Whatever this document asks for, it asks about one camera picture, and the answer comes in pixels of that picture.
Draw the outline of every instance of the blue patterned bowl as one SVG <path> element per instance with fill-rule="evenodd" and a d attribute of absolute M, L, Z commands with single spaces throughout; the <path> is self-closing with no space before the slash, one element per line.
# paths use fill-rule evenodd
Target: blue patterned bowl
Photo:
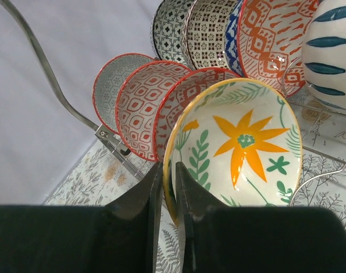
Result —
<path fill-rule="evenodd" d="M 180 42 L 182 23 L 194 0 L 163 0 L 155 13 L 151 38 L 155 54 L 161 60 L 185 64 Z"/>
<path fill-rule="evenodd" d="M 243 77 L 244 74 L 237 51 L 237 27 L 243 2 L 244 0 L 239 0 L 230 15 L 227 22 L 226 36 L 224 41 L 224 52 L 226 54 L 228 66 L 230 70 L 236 72 L 241 77 Z"/>
<path fill-rule="evenodd" d="M 346 114 L 346 0 L 324 0 L 313 18 L 302 50 L 307 89 Z"/>

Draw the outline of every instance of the bowl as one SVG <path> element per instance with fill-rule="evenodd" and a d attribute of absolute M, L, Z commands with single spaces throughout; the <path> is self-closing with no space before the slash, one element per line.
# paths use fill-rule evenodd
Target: bowl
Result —
<path fill-rule="evenodd" d="M 323 105 L 346 114 L 346 0 L 323 1 L 304 42 L 307 90 Z"/>
<path fill-rule="evenodd" d="M 227 19 L 237 0 L 195 0 L 182 26 L 181 45 L 189 68 L 228 69 L 224 55 Z"/>
<path fill-rule="evenodd" d="M 286 206 L 301 173 L 299 126 L 271 86 L 248 78 L 221 81 L 186 107 L 166 147 L 163 186 L 175 223 L 177 162 L 228 206 Z"/>
<path fill-rule="evenodd" d="M 151 61 L 153 58 L 139 53 L 122 54 L 106 63 L 97 74 L 92 103 L 99 120 L 112 132 L 118 134 L 115 104 L 121 86 L 134 70 Z"/>
<path fill-rule="evenodd" d="M 163 0 L 157 8 L 151 28 L 153 49 L 161 60 L 186 64 L 180 33 L 184 18 L 194 0 Z"/>
<path fill-rule="evenodd" d="M 158 161 L 152 133 L 157 109 L 169 89 L 191 70 L 173 61 L 153 61 L 135 70 L 116 99 L 116 126 L 124 144 L 137 156 Z"/>
<path fill-rule="evenodd" d="M 284 93 L 282 77 L 291 62 L 300 57 L 303 36 L 317 8 L 316 0 L 243 0 L 232 12 L 226 33 L 234 38 L 227 41 L 226 58 L 235 59 L 245 77 L 260 80 Z M 286 95 L 291 96 L 305 84 L 301 62 L 285 76 Z"/>
<path fill-rule="evenodd" d="M 185 107 L 202 91 L 217 82 L 240 77 L 223 68 L 211 67 L 193 71 L 181 78 L 166 94 L 153 126 L 153 149 L 155 157 L 163 161 L 166 145 L 175 123 Z"/>

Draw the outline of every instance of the white wall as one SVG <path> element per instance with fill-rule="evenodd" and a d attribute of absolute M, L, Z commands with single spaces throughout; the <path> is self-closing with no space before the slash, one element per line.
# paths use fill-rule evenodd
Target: white wall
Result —
<path fill-rule="evenodd" d="M 126 52 L 153 56 L 160 0 L 11 0 L 72 105 L 94 122 L 95 76 Z M 57 101 L 24 33 L 0 6 L 0 204 L 39 204 L 95 139 Z"/>

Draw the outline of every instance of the wire rack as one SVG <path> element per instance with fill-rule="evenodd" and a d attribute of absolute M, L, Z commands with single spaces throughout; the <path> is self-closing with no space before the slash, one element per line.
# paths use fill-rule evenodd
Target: wire rack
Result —
<path fill-rule="evenodd" d="M 37 38 L 35 37 L 34 33 L 32 32 L 30 26 L 26 22 L 26 20 L 23 18 L 21 13 L 18 11 L 18 9 L 9 1 L 9 0 L 0 0 L 0 4 L 11 14 L 11 16 L 19 23 L 21 26 L 22 30 L 25 32 L 30 44 L 32 45 L 36 57 L 45 73 L 46 78 L 48 79 L 50 86 L 59 100 L 59 102 L 63 105 L 64 108 L 67 109 L 74 117 L 76 117 L 79 121 L 84 123 L 86 126 L 90 127 L 94 133 L 95 136 L 103 143 L 103 145 L 122 163 L 123 166 L 126 167 L 126 169 L 132 173 L 139 181 L 144 177 L 143 172 L 141 171 L 143 168 L 149 167 L 151 165 L 151 162 L 143 162 L 142 164 L 138 164 L 139 166 L 137 167 L 136 164 L 133 163 L 132 160 L 132 154 L 130 151 L 126 148 L 126 146 L 122 143 L 121 138 L 118 135 L 115 135 L 113 132 L 109 131 L 104 125 L 98 126 L 94 122 L 92 122 L 90 119 L 86 118 L 84 115 L 82 115 L 79 111 L 77 111 L 65 98 L 63 95 L 63 92 L 58 84 L 58 81 L 55 77 L 55 74 L 41 48 L 41 45 L 39 44 Z M 288 66 L 287 70 L 284 73 L 284 76 L 282 78 L 282 86 L 284 90 L 284 97 L 286 97 L 286 89 L 285 89 L 285 75 L 287 74 L 288 70 L 297 62 L 300 61 L 300 57 L 296 58 L 291 64 Z M 314 172 L 313 175 L 310 176 L 309 179 L 306 179 L 306 174 L 308 174 L 308 168 L 303 164 L 302 168 L 302 173 L 301 173 L 301 182 L 299 187 L 294 191 L 291 192 L 289 195 L 289 206 L 295 205 L 296 201 L 298 198 L 300 199 L 301 197 L 299 196 L 300 193 L 303 193 L 305 188 L 310 185 L 313 181 L 318 181 L 319 183 L 327 183 L 327 182 L 333 182 L 331 179 L 326 179 L 324 180 L 323 178 L 329 177 L 334 179 L 334 183 L 336 187 L 343 186 L 341 182 L 337 181 L 335 178 L 333 178 L 333 175 L 341 175 L 341 173 L 345 172 L 346 170 L 346 158 L 342 158 L 342 156 L 333 156 L 329 152 L 321 151 L 320 149 L 310 147 L 309 145 L 306 144 L 304 141 L 306 137 L 309 134 L 314 133 L 315 138 L 319 135 L 318 130 L 315 128 L 318 127 L 320 124 L 322 124 L 322 120 L 327 118 L 328 116 L 332 116 L 332 119 L 335 121 L 341 120 L 342 118 L 346 118 L 345 114 L 340 114 L 334 111 L 331 111 L 330 109 L 322 106 L 320 103 L 313 103 L 315 101 L 315 98 L 313 97 L 310 104 L 306 104 L 304 99 L 301 99 L 303 97 L 308 97 L 310 96 L 306 90 L 301 90 L 298 92 L 298 94 L 288 98 L 288 102 L 291 104 L 291 107 L 294 110 L 295 115 L 297 115 L 299 112 L 303 111 L 311 111 L 312 117 L 315 117 L 314 119 L 311 118 L 311 124 L 306 124 L 302 125 L 299 121 L 299 125 L 301 127 L 301 135 L 303 139 L 303 149 L 309 153 L 312 153 L 314 155 L 320 156 L 321 159 L 320 161 L 320 166 L 322 166 L 322 170 L 325 169 L 324 166 L 328 166 L 328 163 L 324 162 L 324 159 L 328 159 L 333 161 L 336 164 L 335 170 L 330 170 L 330 171 L 324 171 L 324 172 Z M 311 195 L 311 200 L 313 200 L 315 191 Z M 322 198 L 330 198 L 329 202 L 331 200 L 334 200 L 332 197 L 327 197 L 328 192 L 323 193 Z M 343 221 L 344 227 L 346 229 L 346 205 L 344 205 L 344 215 L 345 217 L 341 220 Z"/>

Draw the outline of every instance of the green flower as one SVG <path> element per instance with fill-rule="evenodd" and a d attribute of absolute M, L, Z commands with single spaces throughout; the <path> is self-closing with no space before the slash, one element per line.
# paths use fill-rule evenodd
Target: green flower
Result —
<path fill-rule="evenodd" d="M 287 174 L 287 172 L 284 170 L 283 167 L 286 166 L 286 165 L 289 165 L 290 162 L 284 161 L 284 157 L 283 156 L 280 156 L 278 158 L 277 162 L 275 160 L 271 159 L 271 158 L 269 158 L 269 161 L 271 163 L 273 163 L 273 165 L 266 169 L 268 172 L 272 172 L 272 171 L 275 171 L 277 169 L 283 175 Z"/>

